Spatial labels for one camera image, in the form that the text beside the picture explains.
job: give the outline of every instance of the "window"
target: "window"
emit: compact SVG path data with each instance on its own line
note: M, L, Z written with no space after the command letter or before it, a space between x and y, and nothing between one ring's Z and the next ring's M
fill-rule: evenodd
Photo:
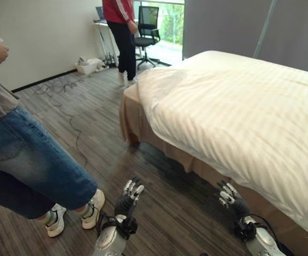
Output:
M149 58L159 59L167 64L181 62L184 0L134 1L133 6L136 19L138 19L138 8L140 5L157 6L160 8L157 26L160 31L161 41L156 45L147 47Z

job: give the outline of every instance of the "green trees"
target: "green trees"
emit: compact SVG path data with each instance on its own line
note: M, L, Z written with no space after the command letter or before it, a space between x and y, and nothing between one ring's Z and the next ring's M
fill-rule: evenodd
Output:
M160 8L159 28L161 39L182 45L184 29L184 6L181 4L148 3Z

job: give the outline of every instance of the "red jacket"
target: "red jacket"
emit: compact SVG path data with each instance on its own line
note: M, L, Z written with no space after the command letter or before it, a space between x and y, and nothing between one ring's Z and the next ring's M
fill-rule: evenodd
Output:
M116 23L134 21L132 0L102 0L104 18Z

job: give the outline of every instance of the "black baseboard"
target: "black baseboard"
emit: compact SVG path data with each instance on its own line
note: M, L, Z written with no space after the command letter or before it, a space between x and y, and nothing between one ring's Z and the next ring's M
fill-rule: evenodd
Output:
M12 90L12 92L19 92L19 91L22 91L23 89L32 87L32 86L37 85L37 84L41 84L41 83L47 82L47 81L49 81L49 80L52 80L52 79L57 78L57 77L60 77L60 76L65 76L65 75L67 75L67 74L70 74L70 73L73 73L73 72L76 72L76 71L77 71L76 69L73 69L73 70L70 70L70 71L67 71L67 72L64 72L64 73L55 75L55 76L51 76L51 77L42 79L42 80L40 80L40 81L37 81L37 82L35 82L35 83L31 83L31 84L22 86L22 87L20 87L20 88L14 89L14 90Z

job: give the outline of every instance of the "white wall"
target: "white wall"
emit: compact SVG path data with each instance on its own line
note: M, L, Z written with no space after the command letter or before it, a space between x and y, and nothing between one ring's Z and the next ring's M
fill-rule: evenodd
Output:
M13 90L98 57L93 19L101 0L0 0L0 37L10 48L0 82Z

